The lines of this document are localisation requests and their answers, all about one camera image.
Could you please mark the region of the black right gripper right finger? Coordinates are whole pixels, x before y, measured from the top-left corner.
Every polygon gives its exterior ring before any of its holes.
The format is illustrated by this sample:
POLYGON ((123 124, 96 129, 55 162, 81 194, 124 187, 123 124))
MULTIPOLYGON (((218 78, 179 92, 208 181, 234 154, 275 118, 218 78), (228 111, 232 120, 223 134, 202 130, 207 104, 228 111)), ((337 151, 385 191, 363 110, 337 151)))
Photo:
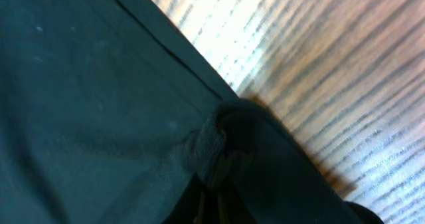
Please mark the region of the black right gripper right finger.
POLYGON ((216 199, 220 224, 257 224, 231 181, 224 181, 216 192, 216 199))

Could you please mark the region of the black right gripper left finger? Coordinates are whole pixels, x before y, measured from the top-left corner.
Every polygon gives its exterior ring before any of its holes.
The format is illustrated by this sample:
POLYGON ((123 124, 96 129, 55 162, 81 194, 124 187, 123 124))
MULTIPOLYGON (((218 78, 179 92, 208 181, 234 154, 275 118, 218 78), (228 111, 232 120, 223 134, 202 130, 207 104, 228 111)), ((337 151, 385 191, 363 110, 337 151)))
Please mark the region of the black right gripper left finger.
POLYGON ((204 204, 204 186, 198 177, 193 177, 163 224, 195 224, 204 204))

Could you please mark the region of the black polo shirt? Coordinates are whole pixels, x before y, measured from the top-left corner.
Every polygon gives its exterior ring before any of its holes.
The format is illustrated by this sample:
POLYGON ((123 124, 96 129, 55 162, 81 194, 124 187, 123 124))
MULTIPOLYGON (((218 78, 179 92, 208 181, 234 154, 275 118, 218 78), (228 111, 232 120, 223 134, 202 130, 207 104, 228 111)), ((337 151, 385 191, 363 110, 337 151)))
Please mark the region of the black polo shirt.
POLYGON ((239 98, 151 0, 1 0, 1 222, 197 223, 231 181, 257 223, 379 223, 239 98))

